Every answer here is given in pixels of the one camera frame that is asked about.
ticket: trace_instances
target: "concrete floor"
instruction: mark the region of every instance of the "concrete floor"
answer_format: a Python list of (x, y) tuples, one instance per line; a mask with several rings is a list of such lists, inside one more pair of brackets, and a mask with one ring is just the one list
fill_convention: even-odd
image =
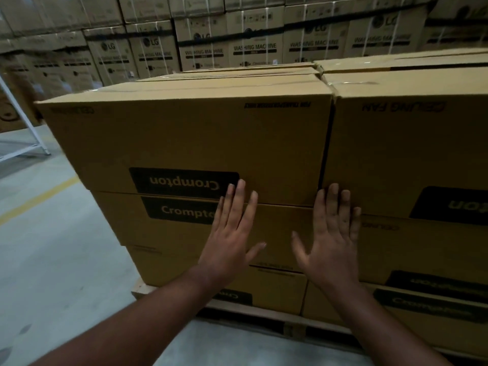
[[(51, 156), (0, 163), (0, 365), (26, 365), (130, 304), (138, 277), (94, 199), (73, 179), (49, 129), (38, 129)], [(13, 141), (30, 140), (27, 130), (0, 134), (0, 153), (14, 150)], [(193, 320), (156, 362), (189, 364), (371, 362), (355, 353)]]

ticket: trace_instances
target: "left hand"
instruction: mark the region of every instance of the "left hand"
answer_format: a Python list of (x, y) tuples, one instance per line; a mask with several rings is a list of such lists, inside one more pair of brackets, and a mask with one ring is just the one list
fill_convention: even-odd
[(211, 284), (219, 290), (231, 283), (266, 246), (265, 242), (260, 242), (246, 252), (247, 237), (258, 205), (258, 193), (251, 193), (242, 215), (245, 186), (243, 179), (239, 180), (237, 188), (229, 184), (225, 200), (220, 198), (210, 236), (198, 261), (198, 266), (204, 269)]

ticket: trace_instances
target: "white metal rack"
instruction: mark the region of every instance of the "white metal rack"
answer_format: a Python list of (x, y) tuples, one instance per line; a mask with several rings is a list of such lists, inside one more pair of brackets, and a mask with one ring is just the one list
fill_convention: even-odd
[(27, 128), (29, 129), (31, 134), (33, 135), (34, 139), (36, 140), (36, 142), (32, 145), (29, 145), (27, 147), (24, 147), (24, 148), (15, 150), (11, 153), (0, 156), (0, 162), (7, 160), (7, 159), (10, 159), (10, 158), (13, 158), (13, 157), (16, 157), (18, 155), (30, 152), (30, 151), (37, 149), (37, 148), (42, 148), (45, 155), (51, 155), (49, 150), (47, 150), (47, 147), (44, 144), (43, 140), (40, 138), (39, 134), (37, 133), (36, 129), (34, 128), (32, 123), (30, 122), (30, 120), (28, 119), (27, 115), (24, 113), (24, 110), (22, 110), (21, 106), (19, 105), (19, 103), (15, 99), (15, 97), (12, 94), (12, 92), (10, 91), (9, 87), (7, 86), (5, 81), (3, 80), (3, 77), (1, 74), (0, 74), (0, 87), (2, 88), (3, 92), (5, 92), (10, 103), (13, 105), (15, 110), (17, 110), (17, 113), (21, 117), (22, 121), (25, 123), (25, 125), (27, 126)]

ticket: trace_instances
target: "wooden pallet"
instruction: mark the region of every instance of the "wooden pallet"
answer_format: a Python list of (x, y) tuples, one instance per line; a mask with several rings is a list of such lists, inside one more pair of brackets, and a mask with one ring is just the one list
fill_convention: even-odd
[[(139, 278), (132, 288), (132, 295), (139, 299), (156, 289), (154, 286), (146, 285)], [(364, 353), (361, 345), (347, 327), (309, 320), (288, 313), (212, 299), (197, 314), (197, 317), (220, 325), (272, 334), (354, 353)], [(488, 366), (488, 358), (448, 349), (436, 349), (455, 365)]]

